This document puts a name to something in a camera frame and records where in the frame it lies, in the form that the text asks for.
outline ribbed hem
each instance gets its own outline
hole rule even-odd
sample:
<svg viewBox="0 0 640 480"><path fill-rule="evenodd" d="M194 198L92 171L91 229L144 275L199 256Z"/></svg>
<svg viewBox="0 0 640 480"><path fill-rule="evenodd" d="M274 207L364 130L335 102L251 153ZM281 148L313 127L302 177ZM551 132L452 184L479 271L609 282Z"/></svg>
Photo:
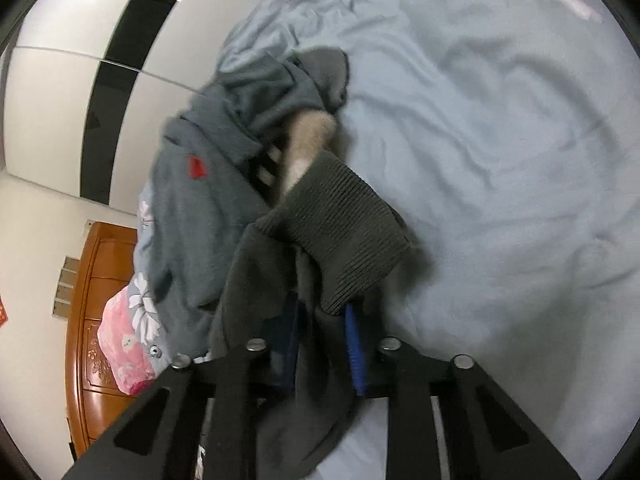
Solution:
<svg viewBox="0 0 640 480"><path fill-rule="evenodd" d="M320 307L331 315L382 280L409 250L389 206L329 152L316 157L284 202L256 227L300 245L318 263Z"/></svg>

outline silver screw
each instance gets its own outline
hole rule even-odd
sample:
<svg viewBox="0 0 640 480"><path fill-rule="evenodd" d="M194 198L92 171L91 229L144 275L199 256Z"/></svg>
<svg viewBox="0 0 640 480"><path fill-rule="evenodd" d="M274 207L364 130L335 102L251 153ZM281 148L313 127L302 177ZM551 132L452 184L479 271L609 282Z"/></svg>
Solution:
<svg viewBox="0 0 640 480"><path fill-rule="evenodd" d="M176 354L173 359L171 359L171 368L174 370L183 370L191 364L191 358L188 355L184 354Z"/></svg>
<svg viewBox="0 0 640 480"><path fill-rule="evenodd" d="M460 368L461 370L469 370L470 368L474 367L476 362L472 357L465 354L460 354L456 355L453 358L453 364L456 366L456 368Z"/></svg>
<svg viewBox="0 0 640 480"><path fill-rule="evenodd" d="M246 344L246 349L249 352L260 352L267 348L267 342L264 339L249 339Z"/></svg>
<svg viewBox="0 0 640 480"><path fill-rule="evenodd" d="M399 339L396 339L395 337L385 337L384 339L380 340L380 344L378 345L378 348L380 348L380 350L393 352L395 350L398 350L401 346L402 346L402 343L400 342Z"/></svg>

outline wooden headboard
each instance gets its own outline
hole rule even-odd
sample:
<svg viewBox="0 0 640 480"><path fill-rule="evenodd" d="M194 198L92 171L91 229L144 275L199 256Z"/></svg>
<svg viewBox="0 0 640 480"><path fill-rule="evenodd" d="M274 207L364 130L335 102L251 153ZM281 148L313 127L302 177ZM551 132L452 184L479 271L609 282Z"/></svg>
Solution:
<svg viewBox="0 0 640 480"><path fill-rule="evenodd" d="M116 386L98 345L104 305L133 275L136 231L96 222L89 232L66 329L66 407L80 456L132 401Z"/></svg>

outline red tag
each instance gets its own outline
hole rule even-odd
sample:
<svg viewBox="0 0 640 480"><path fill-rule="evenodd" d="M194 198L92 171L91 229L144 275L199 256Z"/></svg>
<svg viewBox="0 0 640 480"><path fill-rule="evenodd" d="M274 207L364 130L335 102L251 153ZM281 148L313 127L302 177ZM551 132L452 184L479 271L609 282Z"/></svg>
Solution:
<svg viewBox="0 0 640 480"><path fill-rule="evenodd" d="M199 156L191 155L189 157L189 176L191 178L200 178L206 176L207 170L204 168L204 163Z"/></svg>

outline triangular cutout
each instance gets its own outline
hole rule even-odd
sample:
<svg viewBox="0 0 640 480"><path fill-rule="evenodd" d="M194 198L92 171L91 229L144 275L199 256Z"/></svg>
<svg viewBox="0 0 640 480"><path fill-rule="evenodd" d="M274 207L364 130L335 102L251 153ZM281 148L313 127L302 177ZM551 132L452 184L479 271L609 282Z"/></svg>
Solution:
<svg viewBox="0 0 640 480"><path fill-rule="evenodd" d="M529 443L527 432L510 417L487 388L484 386L476 388L476 397L489 431L489 438L497 452L508 451Z"/></svg>
<svg viewBox="0 0 640 480"><path fill-rule="evenodd" d="M138 455L148 455L153 448L168 399L169 390L158 390L142 409L133 415L129 423L113 439L113 443Z"/></svg>

